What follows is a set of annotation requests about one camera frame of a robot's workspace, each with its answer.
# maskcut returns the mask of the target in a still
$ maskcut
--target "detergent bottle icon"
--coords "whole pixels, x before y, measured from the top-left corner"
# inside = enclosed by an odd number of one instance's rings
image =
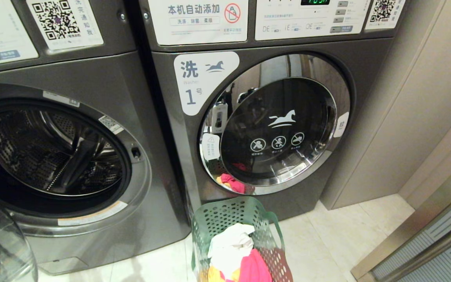
[[[238,19],[238,14],[233,6],[229,7],[229,20],[236,21]]]

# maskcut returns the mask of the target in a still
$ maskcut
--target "gray washing machine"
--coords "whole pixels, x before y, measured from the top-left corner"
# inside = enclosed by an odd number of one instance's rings
[[[193,209],[312,210],[405,0],[140,0]]]
[[[0,204],[68,273],[186,237],[120,0],[0,0]]]

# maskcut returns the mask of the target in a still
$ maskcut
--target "white cloth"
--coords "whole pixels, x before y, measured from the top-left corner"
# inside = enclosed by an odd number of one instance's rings
[[[208,248],[210,265],[222,271],[226,279],[241,267],[243,257],[248,257],[254,242],[249,237],[255,228],[252,225],[236,223],[211,239]]]

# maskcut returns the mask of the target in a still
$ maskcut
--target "digital display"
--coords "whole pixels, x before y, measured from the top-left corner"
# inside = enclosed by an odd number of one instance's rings
[[[301,0],[300,5],[328,5],[330,0]]]

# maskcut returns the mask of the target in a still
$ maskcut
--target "green plastic basket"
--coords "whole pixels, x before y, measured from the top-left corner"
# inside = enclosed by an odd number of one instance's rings
[[[252,233],[254,248],[265,260],[272,280],[274,282],[293,282],[285,256],[285,242],[281,235],[278,218],[273,212],[265,211],[263,205],[253,197],[236,197],[208,203],[195,212],[193,217],[194,250],[191,266],[197,270],[198,281],[208,281],[210,259],[207,254],[211,239],[237,222],[255,227],[255,232]],[[276,226],[281,248],[272,236],[269,223],[274,223]]]

